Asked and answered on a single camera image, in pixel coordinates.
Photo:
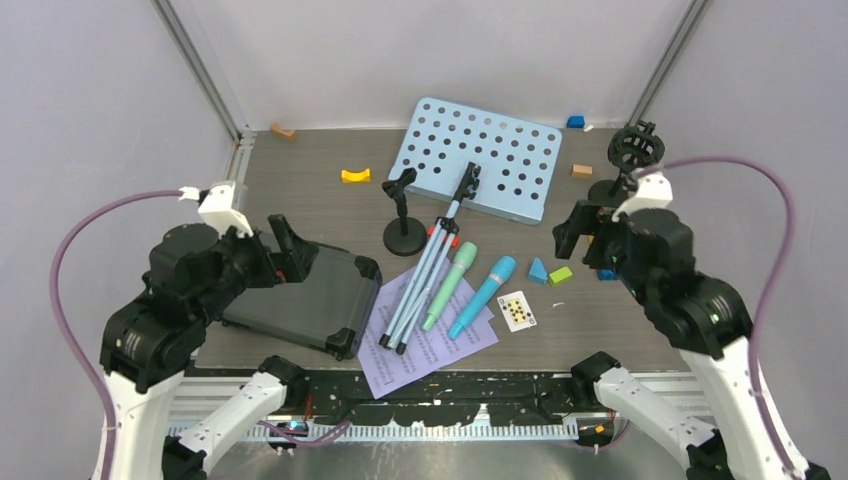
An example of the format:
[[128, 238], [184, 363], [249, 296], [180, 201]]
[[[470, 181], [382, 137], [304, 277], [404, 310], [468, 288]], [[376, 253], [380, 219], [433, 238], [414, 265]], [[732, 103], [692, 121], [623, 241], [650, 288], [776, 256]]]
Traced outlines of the brown wooden block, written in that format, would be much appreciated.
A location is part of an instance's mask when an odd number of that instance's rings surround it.
[[276, 122], [270, 125], [269, 131], [288, 142], [295, 142], [297, 140], [297, 132], [295, 130], [284, 129]]

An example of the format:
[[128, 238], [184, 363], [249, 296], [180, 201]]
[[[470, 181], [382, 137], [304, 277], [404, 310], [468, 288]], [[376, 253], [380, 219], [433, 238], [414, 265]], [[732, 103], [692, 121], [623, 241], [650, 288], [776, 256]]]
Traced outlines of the black microphone stand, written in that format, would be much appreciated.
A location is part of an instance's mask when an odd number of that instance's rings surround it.
[[419, 253], [426, 245], [427, 230], [417, 219], [408, 216], [405, 188], [417, 177], [415, 168], [404, 169], [399, 177], [381, 184], [384, 193], [395, 202], [397, 218], [384, 229], [383, 244], [393, 255], [408, 257]]
[[656, 124], [639, 120], [619, 129], [607, 148], [608, 161], [619, 170], [615, 180], [600, 180], [589, 189], [587, 199], [605, 207], [618, 207], [629, 194], [629, 175], [636, 169], [658, 164], [665, 144], [655, 133]]

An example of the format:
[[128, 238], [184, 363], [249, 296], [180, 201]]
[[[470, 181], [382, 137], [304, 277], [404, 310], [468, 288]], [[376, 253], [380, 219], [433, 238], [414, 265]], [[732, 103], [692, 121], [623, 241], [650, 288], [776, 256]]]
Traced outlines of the yellow curved wooden block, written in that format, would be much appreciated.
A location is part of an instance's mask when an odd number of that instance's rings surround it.
[[359, 171], [343, 169], [340, 172], [340, 178], [343, 183], [369, 183], [372, 179], [371, 169], [365, 168]]

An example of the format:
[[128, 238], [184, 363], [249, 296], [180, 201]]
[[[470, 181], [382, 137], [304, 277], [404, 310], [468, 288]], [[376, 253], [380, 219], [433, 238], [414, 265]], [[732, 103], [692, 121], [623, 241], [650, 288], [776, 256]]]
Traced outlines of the mint green toy microphone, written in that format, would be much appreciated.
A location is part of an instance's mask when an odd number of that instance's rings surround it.
[[448, 301], [452, 298], [459, 282], [463, 279], [465, 272], [473, 264], [478, 252], [478, 247], [472, 242], [463, 243], [453, 258], [453, 263], [445, 278], [440, 284], [430, 306], [426, 312], [422, 330], [429, 332], [436, 322], [441, 318]]

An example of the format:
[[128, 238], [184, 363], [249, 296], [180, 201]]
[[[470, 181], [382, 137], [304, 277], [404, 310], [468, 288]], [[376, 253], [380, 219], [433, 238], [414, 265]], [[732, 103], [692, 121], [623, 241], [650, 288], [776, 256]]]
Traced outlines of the orange rectangular block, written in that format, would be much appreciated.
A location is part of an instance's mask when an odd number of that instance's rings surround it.
[[[430, 228], [428, 229], [428, 231], [427, 231], [427, 237], [428, 237], [428, 238], [432, 236], [432, 234], [433, 234], [433, 232], [434, 232], [434, 228], [435, 228], [435, 227], [430, 227]], [[457, 236], [457, 237], [455, 237], [455, 238], [453, 239], [453, 241], [451, 242], [451, 248], [456, 248], [456, 247], [458, 247], [459, 242], [460, 242], [459, 237], [458, 237], [458, 236]]]

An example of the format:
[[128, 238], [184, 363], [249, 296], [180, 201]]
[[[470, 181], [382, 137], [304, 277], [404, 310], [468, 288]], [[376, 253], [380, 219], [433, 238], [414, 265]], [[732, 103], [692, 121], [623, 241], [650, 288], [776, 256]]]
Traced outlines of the blue toy microphone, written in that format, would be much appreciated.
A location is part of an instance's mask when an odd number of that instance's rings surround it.
[[455, 319], [448, 333], [450, 340], [456, 340], [474, 322], [497, 290], [510, 279], [516, 264], [512, 256], [503, 256], [494, 264], [486, 279]]

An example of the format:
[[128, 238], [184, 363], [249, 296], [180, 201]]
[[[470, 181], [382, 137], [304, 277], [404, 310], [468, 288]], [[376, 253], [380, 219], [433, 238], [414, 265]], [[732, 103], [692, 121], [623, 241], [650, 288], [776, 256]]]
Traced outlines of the tan wooden block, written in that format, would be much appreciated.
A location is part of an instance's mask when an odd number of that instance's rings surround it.
[[573, 164], [571, 175], [574, 178], [590, 179], [593, 176], [593, 168], [588, 165]]

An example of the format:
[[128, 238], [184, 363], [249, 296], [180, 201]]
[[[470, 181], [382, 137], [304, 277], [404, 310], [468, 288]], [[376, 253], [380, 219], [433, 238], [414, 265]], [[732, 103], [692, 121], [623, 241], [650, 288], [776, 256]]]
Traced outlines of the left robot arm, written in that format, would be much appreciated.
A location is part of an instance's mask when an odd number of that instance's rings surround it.
[[298, 365], [266, 358], [223, 406], [180, 435], [168, 414], [208, 327], [248, 289], [304, 281], [318, 255], [281, 215], [269, 219], [278, 250], [257, 230], [239, 235], [203, 223], [166, 232], [149, 255], [144, 290], [106, 323], [100, 354], [111, 404], [94, 475], [98, 479], [204, 479], [255, 424], [298, 412], [307, 380]]

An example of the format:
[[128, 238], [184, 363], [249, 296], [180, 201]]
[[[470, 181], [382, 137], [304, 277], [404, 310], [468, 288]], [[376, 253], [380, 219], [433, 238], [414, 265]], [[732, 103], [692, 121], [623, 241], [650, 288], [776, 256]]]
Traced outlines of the light blue music stand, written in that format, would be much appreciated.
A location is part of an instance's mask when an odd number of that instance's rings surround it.
[[479, 172], [465, 208], [539, 224], [562, 144], [560, 130], [433, 97], [418, 101], [389, 178], [417, 171], [407, 190], [452, 201], [470, 165]]

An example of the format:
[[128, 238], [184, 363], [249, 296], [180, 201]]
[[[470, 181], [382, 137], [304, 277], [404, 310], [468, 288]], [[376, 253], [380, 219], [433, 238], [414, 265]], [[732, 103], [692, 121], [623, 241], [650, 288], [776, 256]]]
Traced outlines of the lime green wooden block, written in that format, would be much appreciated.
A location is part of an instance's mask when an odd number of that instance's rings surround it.
[[547, 282], [551, 286], [557, 286], [569, 280], [572, 276], [572, 270], [569, 267], [564, 266], [549, 272]]

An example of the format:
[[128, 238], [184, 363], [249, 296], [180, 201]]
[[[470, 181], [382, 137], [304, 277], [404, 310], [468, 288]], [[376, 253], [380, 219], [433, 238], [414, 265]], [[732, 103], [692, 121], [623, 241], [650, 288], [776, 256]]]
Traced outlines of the aluminium frame rail right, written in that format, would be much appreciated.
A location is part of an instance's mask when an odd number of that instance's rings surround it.
[[673, 31], [660, 60], [653, 69], [632, 114], [626, 122], [627, 126], [635, 125], [644, 119], [668, 74], [684, 52], [692, 35], [698, 28], [702, 17], [706, 14], [712, 3], [712, 0], [691, 0], [688, 3], [681, 20]]

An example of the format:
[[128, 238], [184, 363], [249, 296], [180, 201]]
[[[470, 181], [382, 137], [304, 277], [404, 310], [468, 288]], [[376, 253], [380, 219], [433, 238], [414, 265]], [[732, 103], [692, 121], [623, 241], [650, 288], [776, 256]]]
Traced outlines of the aluminium frame rail left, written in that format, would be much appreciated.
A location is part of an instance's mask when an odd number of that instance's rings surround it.
[[225, 178], [243, 182], [257, 134], [251, 129], [191, 1], [151, 1], [197, 86], [230, 137]]

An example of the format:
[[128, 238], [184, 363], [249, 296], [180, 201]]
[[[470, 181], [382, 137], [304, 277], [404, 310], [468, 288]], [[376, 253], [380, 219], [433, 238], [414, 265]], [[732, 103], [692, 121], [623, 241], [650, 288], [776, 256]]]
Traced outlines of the grey aluminium carrying case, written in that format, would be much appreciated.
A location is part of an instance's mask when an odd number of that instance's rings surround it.
[[378, 263], [320, 244], [301, 283], [248, 289], [225, 310], [222, 323], [324, 352], [354, 358], [382, 286]]

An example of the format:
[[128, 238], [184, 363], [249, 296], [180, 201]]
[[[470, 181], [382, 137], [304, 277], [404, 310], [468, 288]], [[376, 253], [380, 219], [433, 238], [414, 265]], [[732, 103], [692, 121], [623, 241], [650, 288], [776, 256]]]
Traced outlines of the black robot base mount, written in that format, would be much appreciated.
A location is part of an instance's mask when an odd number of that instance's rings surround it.
[[546, 426], [578, 412], [609, 416], [579, 380], [554, 372], [436, 372], [378, 397], [364, 374], [312, 370], [279, 414], [304, 414], [320, 425], [467, 426], [487, 415], [496, 427]]

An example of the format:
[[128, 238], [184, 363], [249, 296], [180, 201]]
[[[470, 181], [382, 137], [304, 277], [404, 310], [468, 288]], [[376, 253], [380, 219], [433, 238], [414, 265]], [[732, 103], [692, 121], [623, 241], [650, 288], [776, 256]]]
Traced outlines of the blue sloped toy brick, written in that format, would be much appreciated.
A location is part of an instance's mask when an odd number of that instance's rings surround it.
[[536, 257], [532, 260], [527, 278], [529, 281], [541, 285], [548, 282], [548, 272], [540, 258]]

